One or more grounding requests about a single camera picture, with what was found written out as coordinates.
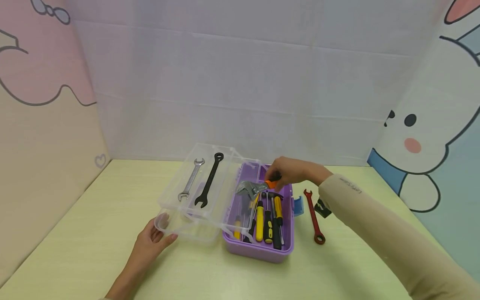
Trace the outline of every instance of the red wrench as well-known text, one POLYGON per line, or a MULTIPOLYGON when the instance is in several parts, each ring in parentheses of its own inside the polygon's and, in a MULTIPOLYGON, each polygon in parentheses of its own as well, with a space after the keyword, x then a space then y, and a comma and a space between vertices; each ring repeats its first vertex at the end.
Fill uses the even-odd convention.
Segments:
POLYGON ((307 192, 307 190, 305 189, 303 191, 303 194, 305 195, 305 197, 307 197, 308 208, 310 209, 310 216, 312 217, 313 229, 315 230, 315 235, 313 236, 313 240, 317 244, 323 245, 325 244, 325 236, 320 231, 320 228, 318 228, 317 216, 315 214, 315 209, 313 207, 313 202, 312 202, 312 191, 307 192))

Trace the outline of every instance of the wrench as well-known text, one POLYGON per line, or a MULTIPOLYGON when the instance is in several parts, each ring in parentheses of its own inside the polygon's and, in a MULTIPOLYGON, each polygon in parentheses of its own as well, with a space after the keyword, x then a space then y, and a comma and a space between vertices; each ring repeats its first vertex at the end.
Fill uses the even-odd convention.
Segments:
POLYGON ((185 189, 183 189, 183 192, 179 194, 179 201, 181 201, 183 197, 188 198, 188 196, 190 195, 189 192, 190 192, 190 188, 192 187, 192 183, 195 180, 195 177, 197 176, 198 169, 200 169, 200 166, 205 163, 205 160, 203 158, 201 161, 197 161, 197 159, 195 159, 193 163, 195 164, 195 168, 193 168, 193 172, 190 175, 190 178, 188 178, 185 189))
POLYGON ((207 179, 207 182, 205 183, 204 190, 202 194, 198 196, 197 199, 195 199, 195 202, 193 204, 193 205, 197 205, 199 202, 202 202, 202 205, 200 206, 200 208, 204 208, 208 204, 208 199, 207 199, 208 191, 210 190, 210 186, 212 185, 213 177, 215 177, 216 168, 218 168, 218 164, 223 160, 223 153, 221 152, 215 153, 214 158, 215 158, 215 163, 213 163, 213 167, 212 167, 212 170, 210 171, 210 175, 208 175, 208 179, 207 179))
POLYGON ((312 191, 307 192, 307 189, 305 189, 303 191, 303 194, 305 195, 305 197, 307 197, 308 208, 310 209, 310 217, 312 217, 313 229, 315 230, 313 240, 317 244, 323 245, 325 244, 325 236, 320 231, 320 228, 318 227, 317 216, 315 214, 315 209, 313 208, 313 203, 312 203, 312 191))

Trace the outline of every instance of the light green table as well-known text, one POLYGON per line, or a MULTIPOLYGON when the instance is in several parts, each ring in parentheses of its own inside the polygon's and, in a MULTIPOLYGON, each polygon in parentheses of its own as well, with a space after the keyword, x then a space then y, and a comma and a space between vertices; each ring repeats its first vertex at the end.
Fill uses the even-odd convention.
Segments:
MULTIPOLYGON (((159 211, 157 197, 180 162, 114 160, 0 289, 0 300, 96 300, 123 268, 136 235, 159 211)), ((368 167, 342 173, 433 240, 368 167)), ((294 196, 310 183, 296 184, 294 196)), ((313 242, 305 214, 295 219, 295 248, 283 264, 230 254, 221 235, 213 245, 179 239, 165 251, 135 299, 410 299, 376 254, 335 216, 317 218, 327 242, 313 242)))

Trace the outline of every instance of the sleeve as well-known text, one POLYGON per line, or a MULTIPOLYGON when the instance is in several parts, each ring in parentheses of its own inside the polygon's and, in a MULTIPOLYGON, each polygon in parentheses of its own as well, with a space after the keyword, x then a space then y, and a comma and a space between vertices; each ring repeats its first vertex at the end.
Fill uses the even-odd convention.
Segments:
POLYGON ((318 188, 324 204, 387 264, 414 300, 480 299, 480 286, 412 225, 342 175, 318 188))

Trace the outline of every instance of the white backdrop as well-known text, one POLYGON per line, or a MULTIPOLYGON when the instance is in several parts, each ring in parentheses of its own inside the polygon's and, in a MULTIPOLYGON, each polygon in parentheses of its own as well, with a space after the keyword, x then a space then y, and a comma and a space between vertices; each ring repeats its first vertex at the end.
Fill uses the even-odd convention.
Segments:
POLYGON ((448 1, 70 0, 112 158, 364 165, 448 1))

